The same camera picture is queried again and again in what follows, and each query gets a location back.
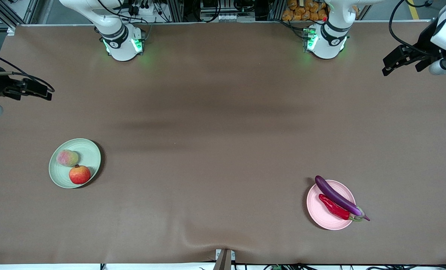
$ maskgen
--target pink plate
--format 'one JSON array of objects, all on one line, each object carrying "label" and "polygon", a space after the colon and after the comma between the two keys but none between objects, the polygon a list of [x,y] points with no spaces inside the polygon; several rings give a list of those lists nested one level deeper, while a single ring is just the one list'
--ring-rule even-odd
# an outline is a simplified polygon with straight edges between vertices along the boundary
[{"label": "pink plate", "polygon": [[[350,202],[355,203],[353,194],[345,185],[335,180],[326,181],[334,190],[336,190],[336,192]],[[314,184],[312,188],[310,188],[307,196],[308,212],[312,219],[321,227],[331,230],[341,230],[350,225],[351,220],[343,220],[331,214],[328,209],[326,209],[326,206],[319,200],[319,194],[323,194],[323,192],[321,192],[318,186]]]}]

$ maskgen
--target plate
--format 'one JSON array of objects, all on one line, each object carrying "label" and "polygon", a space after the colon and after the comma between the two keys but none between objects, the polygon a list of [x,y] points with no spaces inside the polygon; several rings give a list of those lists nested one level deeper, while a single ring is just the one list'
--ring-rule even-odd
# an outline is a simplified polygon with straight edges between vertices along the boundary
[{"label": "plate", "polygon": [[[86,183],[79,185],[72,183],[68,175],[71,167],[65,167],[56,161],[56,156],[58,153],[65,149],[77,152],[79,155],[78,164],[88,167],[89,171],[91,172],[91,178],[89,178]],[[78,188],[89,183],[91,179],[93,179],[98,172],[100,165],[101,152],[94,142],[87,139],[73,139],[65,142],[56,149],[51,156],[48,170],[50,171],[51,180],[53,180],[57,186],[62,188]]]},{"label": "plate", "polygon": [[[335,180],[326,180],[328,184],[341,196],[355,204],[351,191],[342,183]],[[310,188],[307,196],[308,212],[312,219],[321,227],[332,231],[346,228],[351,220],[343,220],[331,214],[326,206],[319,200],[318,195],[323,194],[316,184]]]}]

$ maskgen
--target green plate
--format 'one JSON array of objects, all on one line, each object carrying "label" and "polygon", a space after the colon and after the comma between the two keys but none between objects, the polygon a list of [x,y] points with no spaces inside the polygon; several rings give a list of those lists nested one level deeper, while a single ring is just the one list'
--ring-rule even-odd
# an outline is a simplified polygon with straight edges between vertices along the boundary
[{"label": "green plate", "polygon": [[56,149],[51,156],[50,165],[48,168],[50,171],[51,180],[62,188],[78,188],[86,184],[83,183],[78,185],[72,183],[68,175],[71,167],[65,167],[56,161],[56,156],[58,153],[65,149],[77,152],[79,155],[78,164],[88,167],[89,171],[91,172],[91,178],[86,183],[89,183],[96,175],[99,170],[99,166],[101,165],[101,152],[94,142],[87,139],[69,140]]}]

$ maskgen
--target yellow floor tape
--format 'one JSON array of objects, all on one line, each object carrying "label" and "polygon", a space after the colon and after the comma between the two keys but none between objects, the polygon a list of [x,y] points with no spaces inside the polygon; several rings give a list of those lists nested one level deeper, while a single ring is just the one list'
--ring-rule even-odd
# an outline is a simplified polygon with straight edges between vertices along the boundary
[{"label": "yellow floor tape", "polygon": [[[408,0],[408,2],[412,5],[415,5],[413,0]],[[418,17],[417,9],[412,7],[411,5],[408,5],[408,8],[410,8],[411,17],[413,18],[413,20],[419,20],[420,18]]]}]

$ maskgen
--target red fruit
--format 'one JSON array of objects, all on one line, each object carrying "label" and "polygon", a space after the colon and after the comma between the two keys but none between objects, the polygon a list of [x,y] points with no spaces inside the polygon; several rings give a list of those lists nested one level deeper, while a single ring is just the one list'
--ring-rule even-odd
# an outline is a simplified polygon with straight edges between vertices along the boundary
[{"label": "red fruit", "polygon": [[86,183],[89,178],[91,178],[91,172],[89,171],[88,167],[76,164],[71,168],[69,176],[73,183],[80,185],[82,183]]}]

